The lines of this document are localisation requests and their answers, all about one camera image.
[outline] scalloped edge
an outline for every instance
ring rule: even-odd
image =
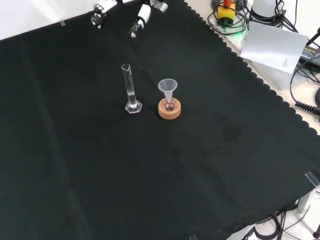
[[[264,81],[262,78],[259,78],[258,75],[255,72],[253,72],[252,68],[249,67],[249,64],[247,62],[245,62],[242,57],[238,56],[238,54],[236,52],[232,51],[231,47],[228,46],[228,44],[224,41],[224,39],[222,37],[220,37],[220,35],[218,33],[216,33],[210,27],[209,24],[207,24],[207,22],[204,20],[204,18],[201,17],[200,14],[196,12],[196,10],[192,9],[192,7],[189,6],[189,4],[185,0],[174,0],[174,1],[182,2],[183,5],[201,21],[201,23],[203,23],[205,26],[207,26],[209,31],[212,32],[214,34],[214,36],[222,42],[222,44],[224,45],[224,48],[226,48],[226,50],[228,52],[230,52],[234,57],[237,57],[241,61],[241,64],[243,64],[243,66],[246,68],[246,70],[250,71],[250,74],[253,75],[259,81],[259,83],[262,84],[262,88],[267,90],[267,92],[270,92],[270,94],[274,95],[280,104],[284,104],[286,106],[286,109],[289,110],[288,111],[289,114],[291,114],[293,116],[293,119],[297,119],[300,122],[302,128],[306,128],[307,131],[311,132],[313,135],[316,135],[318,137],[320,136],[320,133],[318,134],[318,131],[316,129],[314,129],[313,127],[310,127],[309,123],[307,121],[303,120],[303,117],[297,113],[296,109],[291,107],[287,101],[284,101],[284,99],[280,95],[278,95],[276,91],[270,89],[270,86],[267,83],[265,83],[266,81]]]

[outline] wooden block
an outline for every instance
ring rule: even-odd
[[[176,102],[176,109],[174,109],[172,111],[164,110],[164,108],[162,107],[162,104],[164,103],[165,100],[166,100],[165,98],[162,99],[158,104],[159,115],[163,119],[167,119],[167,120],[172,120],[172,119],[176,119],[177,117],[179,117],[179,115],[181,113],[181,103],[179,102],[179,100],[174,98],[174,100]]]

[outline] black tablecloth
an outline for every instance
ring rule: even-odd
[[[312,189],[315,131],[182,0],[168,5],[137,39],[139,5],[103,29],[88,13],[0,42],[1,239],[224,240]],[[172,121],[157,113],[165,78]]]

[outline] paper sheet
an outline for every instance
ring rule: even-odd
[[[292,74],[308,36],[258,22],[249,22],[241,57]]]

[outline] plastic funnel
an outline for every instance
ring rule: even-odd
[[[163,79],[158,84],[158,88],[164,93],[165,99],[168,103],[172,101],[172,94],[177,87],[177,81],[170,78]]]

